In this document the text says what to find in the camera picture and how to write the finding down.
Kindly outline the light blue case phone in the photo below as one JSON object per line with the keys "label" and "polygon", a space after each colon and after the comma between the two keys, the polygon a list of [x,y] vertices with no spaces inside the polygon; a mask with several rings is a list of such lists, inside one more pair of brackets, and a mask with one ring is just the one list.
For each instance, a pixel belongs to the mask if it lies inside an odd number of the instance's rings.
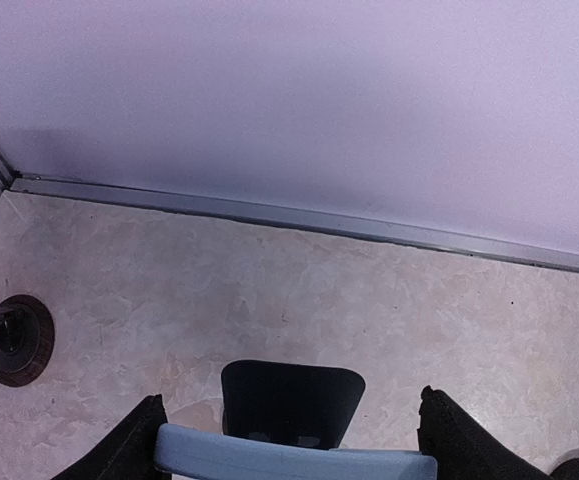
{"label": "light blue case phone", "polygon": [[318,450],[175,424],[159,427],[155,466],[193,479],[435,479],[436,460],[413,451]]}

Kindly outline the folding phone stand wood base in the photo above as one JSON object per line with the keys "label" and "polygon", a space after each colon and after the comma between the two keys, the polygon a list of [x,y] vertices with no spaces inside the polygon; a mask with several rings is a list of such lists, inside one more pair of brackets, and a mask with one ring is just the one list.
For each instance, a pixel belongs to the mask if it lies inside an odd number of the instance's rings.
{"label": "folding phone stand wood base", "polygon": [[31,384],[46,369],[54,344],[54,321],[40,300],[15,295],[0,303],[0,384]]}

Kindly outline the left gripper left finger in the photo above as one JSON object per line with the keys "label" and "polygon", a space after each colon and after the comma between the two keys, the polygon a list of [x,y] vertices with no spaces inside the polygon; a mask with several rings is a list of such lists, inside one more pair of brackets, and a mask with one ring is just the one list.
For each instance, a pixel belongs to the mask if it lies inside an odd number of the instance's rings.
{"label": "left gripper left finger", "polygon": [[146,396],[92,450],[54,479],[168,479],[154,463],[159,427],[167,422],[162,395]]}

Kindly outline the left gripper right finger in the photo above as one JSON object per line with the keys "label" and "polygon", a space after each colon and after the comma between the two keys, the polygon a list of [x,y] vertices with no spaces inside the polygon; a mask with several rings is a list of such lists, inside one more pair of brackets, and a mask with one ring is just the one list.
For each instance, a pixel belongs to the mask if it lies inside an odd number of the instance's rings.
{"label": "left gripper right finger", "polygon": [[439,479],[546,479],[489,434],[440,389],[421,392],[419,450],[433,457]]}

